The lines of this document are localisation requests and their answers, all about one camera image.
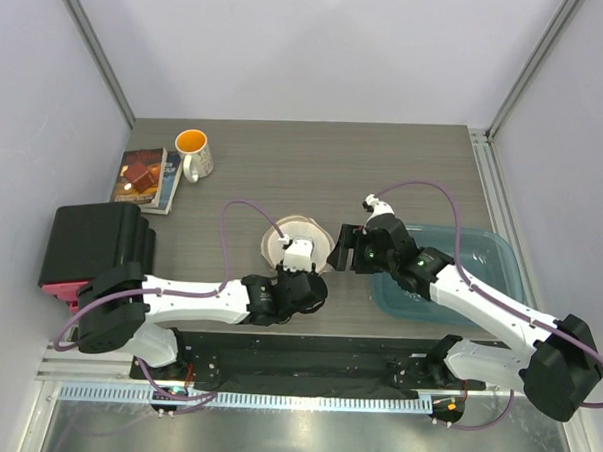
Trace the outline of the white mesh laundry bag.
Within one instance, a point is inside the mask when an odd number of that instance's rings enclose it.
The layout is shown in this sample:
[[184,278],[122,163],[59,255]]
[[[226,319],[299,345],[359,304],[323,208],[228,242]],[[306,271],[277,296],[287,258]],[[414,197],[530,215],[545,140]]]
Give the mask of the white mesh laundry bag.
[[322,273],[332,270],[327,257],[335,247],[333,237],[311,217],[286,216],[264,234],[260,253],[272,267],[289,273]]

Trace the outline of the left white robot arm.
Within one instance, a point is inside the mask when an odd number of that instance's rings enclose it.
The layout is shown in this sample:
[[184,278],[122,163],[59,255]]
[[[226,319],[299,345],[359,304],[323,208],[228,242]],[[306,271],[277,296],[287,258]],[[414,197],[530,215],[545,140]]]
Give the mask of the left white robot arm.
[[181,336],[165,322],[216,321],[271,326],[317,312],[328,287],[316,273],[279,269],[273,279],[249,275],[220,283],[175,282],[127,263],[97,276],[78,292],[78,348],[85,354],[123,351],[167,379],[188,366]]

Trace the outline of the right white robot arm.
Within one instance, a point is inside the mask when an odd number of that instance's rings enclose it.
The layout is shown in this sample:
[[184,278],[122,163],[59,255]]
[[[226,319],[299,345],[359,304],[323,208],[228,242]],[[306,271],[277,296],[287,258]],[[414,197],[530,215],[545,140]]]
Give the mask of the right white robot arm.
[[393,214],[345,224],[327,262],[336,271],[388,275],[404,291],[464,316],[503,342],[480,345],[444,337],[427,355],[432,383],[484,381],[515,390],[544,415],[567,422],[603,378],[603,363],[588,324],[558,319],[477,282],[439,249],[423,247]]

